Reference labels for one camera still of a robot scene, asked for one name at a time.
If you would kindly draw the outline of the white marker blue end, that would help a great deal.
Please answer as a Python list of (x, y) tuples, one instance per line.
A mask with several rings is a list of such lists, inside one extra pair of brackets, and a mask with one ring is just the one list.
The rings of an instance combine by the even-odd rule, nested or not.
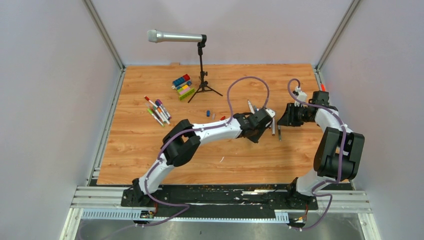
[(254, 114), (255, 113), (255, 109), (254, 109), (252, 103), (250, 102), (250, 100), (247, 100), (247, 104), (248, 104), (248, 107), (249, 107), (250, 112), (252, 114)]

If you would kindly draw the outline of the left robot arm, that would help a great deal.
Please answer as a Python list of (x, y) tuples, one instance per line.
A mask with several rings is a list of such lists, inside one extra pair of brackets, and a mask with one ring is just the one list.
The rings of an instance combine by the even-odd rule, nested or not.
[(236, 113), (227, 120), (192, 124), (180, 121), (164, 138), (158, 156), (149, 170), (132, 182), (133, 202), (142, 207), (153, 201), (153, 193), (165, 177), (176, 167), (187, 164), (202, 145), (220, 141), (246, 138), (257, 144), (276, 113), (261, 108), (255, 113)]

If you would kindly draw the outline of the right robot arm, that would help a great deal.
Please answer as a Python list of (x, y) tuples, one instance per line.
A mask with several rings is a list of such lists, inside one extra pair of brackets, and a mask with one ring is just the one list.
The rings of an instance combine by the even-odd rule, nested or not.
[(300, 127), (304, 123), (315, 123), (323, 131), (307, 174), (296, 177), (286, 188), (285, 203), (292, 209), (309, 205), (319, 190), (356, 177), (365, 137), (351, 130), (339, 117), (338, 109), (329, 103), (329, 93), (315, 91), (312, 98), (300, 88), (290, 92), (294, 102), (288, 103), (279, 126)]

